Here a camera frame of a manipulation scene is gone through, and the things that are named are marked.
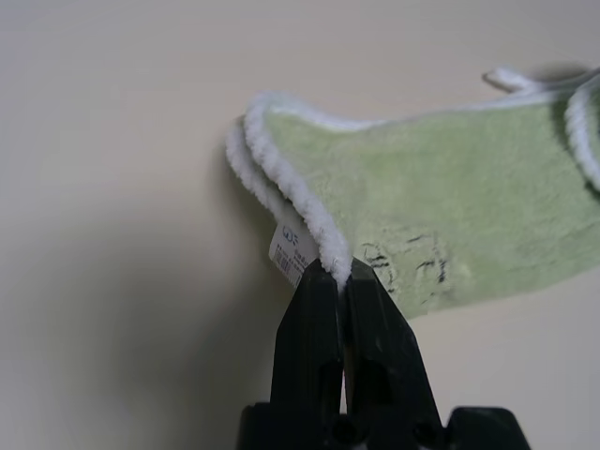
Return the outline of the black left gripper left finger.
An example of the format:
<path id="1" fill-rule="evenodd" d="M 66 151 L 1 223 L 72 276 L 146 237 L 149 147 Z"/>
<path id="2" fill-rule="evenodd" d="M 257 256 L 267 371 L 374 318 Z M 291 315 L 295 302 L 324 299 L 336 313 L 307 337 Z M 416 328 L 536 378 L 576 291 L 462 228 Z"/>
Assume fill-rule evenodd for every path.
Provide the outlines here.
<path id="1" fill-rule="evenodd" d="M 315 260 L 301 276 L 277 329 L 270 401 L 334 415 L 342 375 L 338 285 Z"/>

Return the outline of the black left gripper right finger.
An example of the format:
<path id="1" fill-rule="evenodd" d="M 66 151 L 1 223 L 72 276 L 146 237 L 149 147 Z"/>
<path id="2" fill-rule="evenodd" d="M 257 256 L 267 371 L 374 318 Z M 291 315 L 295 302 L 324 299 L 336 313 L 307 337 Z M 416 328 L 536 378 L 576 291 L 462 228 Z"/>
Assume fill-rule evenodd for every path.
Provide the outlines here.
<path id="1" fill-rule="evenodd" d="M 441 423 L 413 330 L 369 265 L 352 261 L 345 287 L 350 411 L 391 407 L 409 423 Z"/>

